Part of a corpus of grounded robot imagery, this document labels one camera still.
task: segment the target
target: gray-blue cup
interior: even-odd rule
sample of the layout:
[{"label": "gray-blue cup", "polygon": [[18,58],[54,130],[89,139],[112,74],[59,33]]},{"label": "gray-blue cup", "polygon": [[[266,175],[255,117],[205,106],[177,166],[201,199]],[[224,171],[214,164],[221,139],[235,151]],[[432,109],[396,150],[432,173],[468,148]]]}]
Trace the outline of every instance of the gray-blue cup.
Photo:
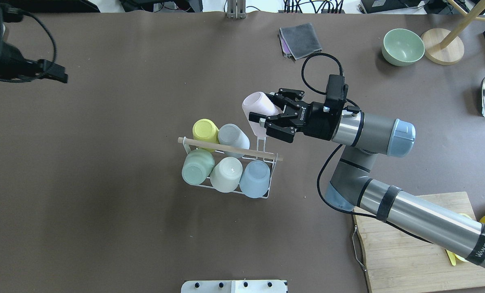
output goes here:
[{"label": "gray-blue cup", "polygon": [[260,160],[250,162],[239,183],[242,193],[249,198],[260,198],[270,187],[270,167]]}]

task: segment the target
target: white metal plate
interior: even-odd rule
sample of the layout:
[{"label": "white metal plate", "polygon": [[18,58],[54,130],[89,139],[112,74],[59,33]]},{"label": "white metal plate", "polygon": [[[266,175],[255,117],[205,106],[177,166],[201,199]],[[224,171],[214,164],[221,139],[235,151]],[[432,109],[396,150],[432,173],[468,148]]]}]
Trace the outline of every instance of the white metal plate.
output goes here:
[{"label": "white metal plate", "polygon": [[181,293],[287,293],[285,280],[186,281]]}]

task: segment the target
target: green bowl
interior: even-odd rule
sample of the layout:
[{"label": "green bowl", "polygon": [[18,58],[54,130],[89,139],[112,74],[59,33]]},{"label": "green bowl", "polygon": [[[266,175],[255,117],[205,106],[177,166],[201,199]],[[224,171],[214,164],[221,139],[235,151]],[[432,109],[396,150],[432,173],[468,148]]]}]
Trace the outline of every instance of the green bowl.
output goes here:
[{"label": "green bowl", "polygon": [[383,38],[381,52],[392,65],[406,66],[423,57],[425,45],[414,32],[404,28],[395,28]]}]

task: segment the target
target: white wire rack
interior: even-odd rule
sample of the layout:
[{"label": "white wire rack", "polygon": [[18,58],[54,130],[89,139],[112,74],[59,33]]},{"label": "white wire rack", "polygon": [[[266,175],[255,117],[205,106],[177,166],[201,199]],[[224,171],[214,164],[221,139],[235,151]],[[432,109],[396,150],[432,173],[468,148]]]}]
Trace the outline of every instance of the white wire rack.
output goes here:
[{"label": "white wire rack", "polygon": [[[271,185],[272,185],[272,178],[273,178],[273,172],[276,167],[276,163],[278,161],[283,160],[283,156],[279,155],[278,153],[269,153],[266,152],[266,138],[257,138],[257,149],[256,150],[246,150],[246,149],[239,149],[239,148],[234,148],[229,145],[222,145],[218,143],[212,143],[212,142],[206,142],[206,141],[200,141],[200,140],[195,140],[195,139],[190,139],[187,137],[179,137],[177,138],[177,142],[181,143],[183,147],[185,148],[185,152],[189,154],[192,152],[192,148],[190,148],[190,145],[197,147],[197,148],[206,148],[206,149],[213,149],[215,150],[215,153],[223,154],[224,152],[233,152],[237,154],[242,154],[242,158],[240,158],[242,161],[255,161],[255,160],[261,160],[267,165],[271,167],[271,173],[270,173],[270,184],[268,185],[268,191],[266,192],[265,195],[263,195],[261,198],[266,199],[270,196],[270,190],[271,190]],[[205,188],[211,188],[214,189],[214,187],[210,183],[210,177],[207,177],[207,180],[203,182],[202,184],[196,185],[200,187],[205,187]],[[237,187],[234,191],[231,193],[238,193],[243,195]]]}]

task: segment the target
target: wooden cutting board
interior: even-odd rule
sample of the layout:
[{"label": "wooden cutting board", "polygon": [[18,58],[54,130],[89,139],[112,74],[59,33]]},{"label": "wooden cutting board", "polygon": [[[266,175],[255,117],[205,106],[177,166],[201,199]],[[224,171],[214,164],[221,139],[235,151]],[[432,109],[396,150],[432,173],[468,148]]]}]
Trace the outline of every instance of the wooden cutting board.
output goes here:
[{"label": "wooden cutting board", "polygon": [[[420,198],[475,219],[465,192]],[[367,213],[361,208],[356,212]],[[369,217],[354,216],[371,293],[424,293],[485,286],[485,269],[469,262],[450,264],[445,249],[419,241]]]}]

